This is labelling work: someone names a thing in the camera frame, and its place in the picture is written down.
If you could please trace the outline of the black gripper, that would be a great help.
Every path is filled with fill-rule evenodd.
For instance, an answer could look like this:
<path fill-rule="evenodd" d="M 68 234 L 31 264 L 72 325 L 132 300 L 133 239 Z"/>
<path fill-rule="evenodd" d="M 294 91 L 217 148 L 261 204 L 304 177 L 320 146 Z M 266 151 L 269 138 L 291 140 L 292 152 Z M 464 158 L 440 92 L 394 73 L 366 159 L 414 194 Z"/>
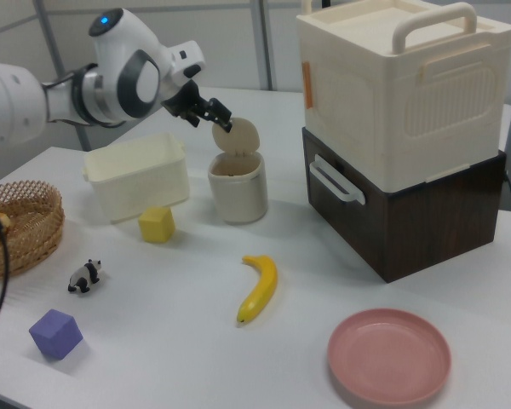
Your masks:
<path fill-rule="evenodd" d="M 226 133 L 233 126 L 231 111 L 216 98 L 209 101 L 202 98 L 194 81 L 188 81 L 175 96 L 161 101 L 161 106 L 173 117 L 181 118 L 195 128 L 201 119 L 218 124 Z"/>

